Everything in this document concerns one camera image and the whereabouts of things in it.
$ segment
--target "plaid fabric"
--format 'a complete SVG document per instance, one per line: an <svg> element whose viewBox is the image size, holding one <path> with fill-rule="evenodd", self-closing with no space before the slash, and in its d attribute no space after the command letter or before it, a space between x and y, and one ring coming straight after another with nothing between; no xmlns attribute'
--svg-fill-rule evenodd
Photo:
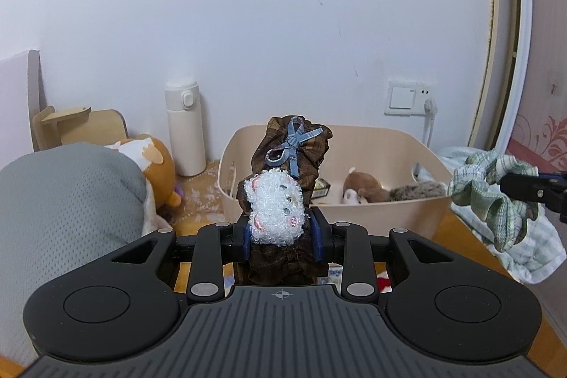
<svg viewBox="0 0 567 378"><path fill-rule="evenodd" d="M449 170L461 168L467 158L478 149L450 147L443 148L437 154L445 167ZM433 177L426 169L421 169L420 181L430 181ZM489 187L493 191L500 191L498 185ZM514 245L506 252L499 252L494 247L494 234L487 224L478 218L469 206L460 207L451 204L451 210L459 216L471 232L487 247L510 275L522 284L539 284L548 278L561 266L567 258L567 253L554 225L545 216L545 209L539 206L538 218L528 221L526 237L519 244Z"/></svg>
<svg viewBox="0 0 567 378"><path fill-rule="evenodd" d="M486 222L494 234L494 247L505 252L526 236L527 220L538 217L535 202L511 201L494 185L507 173L538 175L538 169L514 156L495 151L477 152L467 158L464 166L455 169L447 188L456 205L469 205L478 218Z"/></svg>
<svg viewBox="0 0 567 378"><path fill-rule="evenodd" d="M263 170L270 169L265 161L266 153L285 141L287 138L287 124L292 117L294 116L273 117L270 119L266 127L266 135L252 156L252 175L248 178L261 173ZM329 149L328 139L333 137L333 133L328 127L312 124L307 119L304 119L304 125L305 132L319 127L323 129L322 134L307 140L297 149L299 165L299 179L297 182L303 193L303 204L308 207L313 188L315 187L315 180L319 176L319 166ZM289 161L285 161L279 168L289 171ZM244 183L248 178L245 178L238 184L236 193L236 198L246 214L252 211L244 189ZM293 245L288 245L287 247L252 244L249 260L249 279L260 285L275 285L285 282L286 279L294 275L302 275L308 278L326 276L328 265L315 262L309 220L305 220L303 230L304 232L299 239Z"/></svg>

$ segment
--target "gray cushion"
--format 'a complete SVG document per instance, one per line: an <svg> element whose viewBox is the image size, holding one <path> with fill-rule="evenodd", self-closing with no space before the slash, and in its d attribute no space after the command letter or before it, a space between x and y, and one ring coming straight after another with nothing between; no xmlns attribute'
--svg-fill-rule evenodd
<svg viewBox="0 0 567 378"><path fill-rule="evenodd" d="M86 143L21 157L0 171L0 355L36 355L22 312L51 279L139 238L146 180L134 161Z"/></svg>

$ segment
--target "white headboard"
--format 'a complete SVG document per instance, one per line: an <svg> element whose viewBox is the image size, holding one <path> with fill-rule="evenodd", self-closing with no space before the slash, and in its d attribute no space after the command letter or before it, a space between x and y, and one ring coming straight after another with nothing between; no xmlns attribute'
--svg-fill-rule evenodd
<svg viewBox="0 0 567 378"><path fill-rule="evenodd" d="M39 112L39 52L0 62L0 170L33 152L31 118Z"/></svg>

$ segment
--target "white fluffy plush toy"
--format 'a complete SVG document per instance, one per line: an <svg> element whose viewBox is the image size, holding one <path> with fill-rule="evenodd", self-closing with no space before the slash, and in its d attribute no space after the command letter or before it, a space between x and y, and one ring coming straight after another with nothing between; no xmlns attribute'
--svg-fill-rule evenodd
<svg viewBox="0 0 567 378"><path fill-rule="evenodd" d="M303 194L285 170L265 170L245 182L252 206L250 231L256 244L291 245L303 233Z"/></svg>

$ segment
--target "stuffed animal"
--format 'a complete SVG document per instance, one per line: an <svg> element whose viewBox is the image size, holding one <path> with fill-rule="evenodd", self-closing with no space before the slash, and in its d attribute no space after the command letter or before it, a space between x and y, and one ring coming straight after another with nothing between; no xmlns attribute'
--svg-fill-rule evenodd
<svg viewBox="0 0 567 378"><path fill-rule="evenodd" d="M245 181L252 206L250 232L256 244L278 247L293 244L303 233L303 194L285 170L264 170Z"/></svg>
<svg viewBox="0 0 567 378"><path fill-rule="evenodd" d="M107 148L132 159L146 177L142 235L159 228L171 228L156 212L163 205L176 207L181 203L181 196L175 192L174 161L165 145L157 138L141 135L117 141Z"/></svg>
<svg viewBox="0 0 567 378"><path fill-rule="evenodd" d="M359 205L360 197L354 189L347 189L342 195L342 203L345 205Z"/></svg>
<svg viewBox="0 0 567 378"><path fill-rule="evenodd" d="M343 200L348 189L354 190L358 196L361 198L364 197L368 202L389 201L389 191L382 188L382 185L376 178L369 173L355 171L354 167L349 170L349 174L345 180L342 189Z"/></svg>
<svg viewBox="0 0 567 378"><path fill-rule="evenodd" d="M405 185L389 192L391 201L413 201L447 195L447 186L438 181L423 181L413 185Z"/></svg>

